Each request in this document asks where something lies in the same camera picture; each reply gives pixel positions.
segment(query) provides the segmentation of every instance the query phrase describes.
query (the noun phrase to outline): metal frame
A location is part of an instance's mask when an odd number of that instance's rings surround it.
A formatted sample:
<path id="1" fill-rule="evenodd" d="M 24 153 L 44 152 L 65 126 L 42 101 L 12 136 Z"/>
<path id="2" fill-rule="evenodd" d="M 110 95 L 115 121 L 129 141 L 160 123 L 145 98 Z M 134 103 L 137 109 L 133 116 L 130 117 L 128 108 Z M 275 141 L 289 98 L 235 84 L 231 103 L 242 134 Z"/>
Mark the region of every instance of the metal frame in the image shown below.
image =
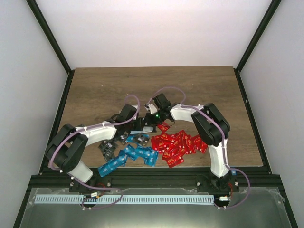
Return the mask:
<path id="1" fill-rule="evenodd" d="M 252 114 L 250 104 L 247 99 L 247 95 L 240 77 L 240 72 L 243 69 L 245 63 L 250 57 L 250 54 L 254 50 L 257 42 L 262 36 L 265 28 L 267 27 L 269 21 L 275 13 L 275 10 L 279 6 L 281 0 L 272 0 L 268 10 L 266 11 L 260 25 L 258 26 L 254 36 L 252 37 L 240 63 L 237 68 L 234 69 L 237 82 L 244 100 L 244 104 L 247 110 L 247 114 L 253 129 L 253 133 L 257 142 L 257 146 L 263 161 L 262 167 L 239 167 L 250 179 L 250 183 L 253 187 L 278 187 L 280 194 L 284 197 L 285 202 L 284 206 L 288 213 L 289 220 L 292 227 L 296 228 L 297 223 L 293 215 L 292 209 L 290 207 L 285 189 L 283 187 L 281 178 L 279 175 L 274 175 L 271 173 L 271 168 L 265 153 L 261 137 L 259 135 L 257 125 Z M 32 9 L 37 21 L 41 25 L 43 31 L 45 32 L 51 46 L 56 52 L 60 62 L 62 63 L 64 69 L 67 72 L 67 81 L 61 97 L 61 101 L 58 107 L 58 111 L 55 117 L 53 128 L 50 134 L 49 141 L 56 135 L 59 124 L 61 121 L 62 113 L 66 104 L 67 95 L 72 83 L 74 76 L 74 70 L 72 71 L 67 63 L 58 43 L 55 40 L 52 31 L 50 30 L 45 18 L 40 11 L 38 4 L 35 0 L 27 0 L 28 5 Z M 99 178 L 99 181 L 102 183 L 111 183 L 112 187 L 117 188 L 131 188 L 131 187 L 141 187 L 141 188 L 151 188 L 151 187 L 184 187 L 184 188 L 196 188 L 196 178 L 198 175 L 208 175 L 210 168 L 176 168 L 176 169 L 167 169 L 167 168 L 121 168 L 113 173 L 107 175 L 104 178 Z M 246 179 L 241 175 L 237 174 L 237 180 L 240 187 L 245 187 L 247 185 Z M 24 200 L 20 207 L 16 222 L 14 227 L 18 228 L 21 225 L 22 217 L 24 210 L 29 198 L 29 193 L 32 188 L 70 188 L 71 179 L 66 174 L 60 174 L 56 171 L 53 171 L 47 167 L 46 159 L 43 159 L 43 162 L 40 167 L 39 175 L 34 175 L 30 179 L 28 189 L 25 193 Z M 71 191 L 77 191 L 75 187 L 71 188 Z"/>

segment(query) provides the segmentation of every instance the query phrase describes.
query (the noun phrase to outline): wooden surface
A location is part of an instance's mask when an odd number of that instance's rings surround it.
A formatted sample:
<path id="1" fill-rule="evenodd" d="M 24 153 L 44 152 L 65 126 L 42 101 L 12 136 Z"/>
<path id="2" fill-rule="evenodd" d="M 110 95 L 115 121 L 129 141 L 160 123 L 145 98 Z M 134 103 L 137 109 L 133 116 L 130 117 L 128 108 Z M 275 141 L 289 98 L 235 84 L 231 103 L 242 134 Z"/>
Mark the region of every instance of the wooden surface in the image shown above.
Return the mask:
<path id="1" fill-rule="evenodd" d="M 67 123 L 73 126 L 100 123 L 121 110 L 128 94 L 138 96 L 143 106 L 154 92 L 164 86 L 181 88 L 187 96 L 184 102 L 186 105 L 213 102 L 217 106 L 231 126 L 228 140 L 228 161 L 231 166 L 262 165 L 231 66 L 77 68 L 61 126 Z M 177 90 L 163 92 L 172 103 L 180 102 L 183 98 Z M 134 105 L 136 101 L 130 99 L 128 103 Z M 146 110 L 141 108 L 140 115 L 144 116 L 145 113 Z M 177 121 L 168 133 L 182 129 L 192 136 L 197 135 L 194 124 L 184 121 Z M 120 146 L 115 151 L 116 155 L 125 147 L 118 144 Z M 98 145 L 88 146 L 82 156 L 82 161 L 89 167 L 99 167 L 105 163 Z M 205 154 L 186 154 L 184 160 L 179 166 L 210 166 L 208 151 Z M 161 155 L 156 165 L 167 167 Z M 129 159 L 126 166 L 147 167 L 141 158 L 136 161 Z"/>

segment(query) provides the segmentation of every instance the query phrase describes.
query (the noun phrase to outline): purple cable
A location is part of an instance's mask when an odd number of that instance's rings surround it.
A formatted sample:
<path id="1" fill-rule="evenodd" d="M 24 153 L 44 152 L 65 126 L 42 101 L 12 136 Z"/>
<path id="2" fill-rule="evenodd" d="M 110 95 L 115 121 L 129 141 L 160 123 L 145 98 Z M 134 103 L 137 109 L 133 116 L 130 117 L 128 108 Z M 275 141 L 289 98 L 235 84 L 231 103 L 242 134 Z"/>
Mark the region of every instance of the purple cable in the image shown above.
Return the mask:
<path id="1" fill-rule="evenodd" d="M 153 97 L 154 97 L 155 95 L 157 95 L 160 91 L 164 90 L 164 89 L 176 89 L 176 90 L 180 91 L 180 92 L 184 95 L 184 99 L 180 102 L 181 104 L 186 100 L 186 94 L 184 93 L 184 91 L 182 91 L 182 90 L 179 89 L 179 88 L 173 87 L 173 86 L 167 86 L 167 87 L 161 88 L 161 89 L 159 89 L 157 92 L 155 92 L 155 93 L 153 94 L 153 96 L 150 98 L 150 100 L 148 101 L 147 104 L 150 104 L 150 102 L 152 101 Z"/>
<path id="2" fill-rule="evenodd" d="M 239 206 L 240 204 L 242 204 L 243 202 L 245 202 L 245 200 L 248 198 L 249 196 L 249 193 L 250 193 L 250 181 L 249 181 L 249 178 L 248 176 L 242 171 L 242 170 L 239 170 L 239 169 L 236 169 L 236 168 L 231 168 L 228 166 L 228 164 L 226 163 L 226 150 L 225 150 L 225 143 L 224 143 L 224 140 L 225 140 L 225 134 L 223 132 L 223 130 L 221 129 L 221 127 L 213 120 L 211 119 L 209 116 L 207 116 L 206 114 L 204 114 L 200 109 L 196 108 L 196 107 L 193 107 L 193 106 L 189 106 L 189 105 L 181 105 L 183 108 L 192 108 L 194 109 L 195 111 L 197 111 L 198 113 L 200 113 L 202 116 L 204 116 L 207 120 L 209 120 L 212 124 L 214 124 L 218 130 L 220 131 L 221 135 L 222 135 L 222 149 L 223 149 L 223 157 L 224 157 L 224 165 L 227 169 L 229 170 L 235 170 L 235 171 L 238 171 L 240 173 L 242 173 L 244 175 L 244 177 L 246 178 L 247 180 L 247 184 L 248 184 L 248 192 L 245 196 L 245 198 L 240 201 L 239 203 L 237 203 L 236 205 L 233 205 L 231 207 L 226 207 L 226 209 L 231 209 L 231 208 L 235 208 L 237 206 Z"/>
<path id="3" fill-rule="evenodd" d="M 106 206 L 102 206 L 102 207 L 98 207 L 98 208 L 96 208 L 96 207 L 91 208 L 91 209 L 93 209 L 93 210 L 96 210 L 96 209 L 104 209 L 104 208 L 108 208 L 108 207 L 110 207 L 110 206 L 113 206 L 114 204 L 118 203 L 118 202 L 122 199 L 122 197 L 123 197 L 123 191 L 122 191 L 121 189 L 118 189 L 118 188 L 101 188 L 101 187 L 94 187 L 94 186 L 90 186 L 90 185 L 87 185 L 87 184 L 81 182 L 81 181 L 78 180 L 77 178 L 74 178 L 74 179 L 75 179 L 78 183 L 80 183 L 81 185 L 83 185 L 83 186 L 85 186 L 85 187 L 87 187 L 87 188 L 90 188 L 90 189 L 95 189 L 95 190 L 119 190 L 119 191 L 121 192 L 120 197 L 119 197 L 118 200 L 116 200 L 115 202 L 113 202 L 113 203 L 111 203 L 111 204 L 108 204 L 108 205 L 106 205 Z M 94 198 L 93 198 L 93 197 L 89 197 L 89 198 L 84 199 L 84 200 L 81 202 L 82 208 L 84 208 L 84 202 L 87 201 L 87 200 L 89 200 L 89 199 L 94 199 Z"/>
<path id="4" fill-rule="evenodd" d="M 133 118 L 135 118 L 135 117 L 137 116 L 138 112 L 139 112 L 139 109 L 140 109 L 140 102 L 139 102 L 138 97 L 135 96 L 135 95 L 132 95 L 132 94 L 131 94 L 131 95 L 128 95 L 128 96 L 125 98 L 125 100 L 126 100 L 127 98 L 129 98 L 130 96 L 132 96 L 132 97 L 134 97 L 134 98 L 136 99 L 137 105 L 138 105 L 138 106 L 137 106 L 136 113 L 134 114 L 134 116 L 132 116 L 129 120 L 124 121 L 124 122 L 121 122 L 121 123 L 108 123 L 108 124 L 99 123 L 99 124 L 95 124 L 95 125 L 91 125 L 91 126 L 88 126 L 88 127 L 81 128 L 81 129 L 79 129 L 79 130 L 77 130 L 77 131 L 71 133 L 71 134 L 70 134 L 67 138 L 65 138 L 65 139 L 59 144 L 59 146 L 56 148 L 56 150 L 55 150 L 55 152 L 54 152 L 52 158 L 50 159 L 50 161 L 49 161 L 49 163 L 48 163 L 48 166 L 49 166 L 51 169 L 53 169 L 53 170 L 59 170 L 59 168 L 56 168 L 56 167 L 54 167 L 54 165 L 53 165 L 54 159 L 55 159 L 57 153 L 59 152 L 59 150 L 61 149 L 61 147 L 62 147 L 70 138 L 72 138 L 74 135 L 76 135 L 76 134 L 78 134 L 78 133 L 80 133 L 80 132 L 83 132 L 83 131 L 85 131 L 85 130 L 90 130 L 90 129 L 97 128 L 97 127 L 101 127 L 101 126 L 108 127 L 108 126 L 118 126 L 118 125 L 126 124 L 126 123 L 130 122 Z"/>

